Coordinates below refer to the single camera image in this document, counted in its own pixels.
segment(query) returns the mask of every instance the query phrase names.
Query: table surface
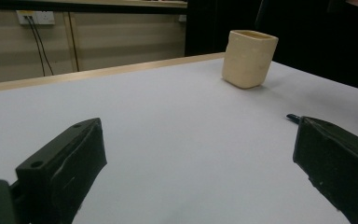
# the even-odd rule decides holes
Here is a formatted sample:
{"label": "table surface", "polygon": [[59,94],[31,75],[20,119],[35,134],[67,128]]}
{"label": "table surface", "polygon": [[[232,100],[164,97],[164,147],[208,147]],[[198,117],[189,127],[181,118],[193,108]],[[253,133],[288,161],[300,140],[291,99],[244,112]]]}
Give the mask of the table surface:
{"label": "table surface", "polygon": [[358,135],[358,89],[272,63],[265,83],[241,90],[221,78],[223,56],[0,83],[0,179],[101,118],[108,164],[76,224],[349,223],[293,163],[285,116]]}

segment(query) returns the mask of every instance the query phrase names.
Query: electrical socket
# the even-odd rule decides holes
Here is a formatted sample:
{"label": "electrical socket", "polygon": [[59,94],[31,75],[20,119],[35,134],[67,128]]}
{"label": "electrical socket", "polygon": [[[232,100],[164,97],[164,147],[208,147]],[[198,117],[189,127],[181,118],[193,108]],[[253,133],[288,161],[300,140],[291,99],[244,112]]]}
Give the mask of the electrical socket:
{"label": "electrical socket", "polygon": [[54,13],[52,11],[30,11],[17,10],[17,17],[21,25],[28,25],[28,20],[25,17],[32,17],[34,24],[53,25],[55,24]]}

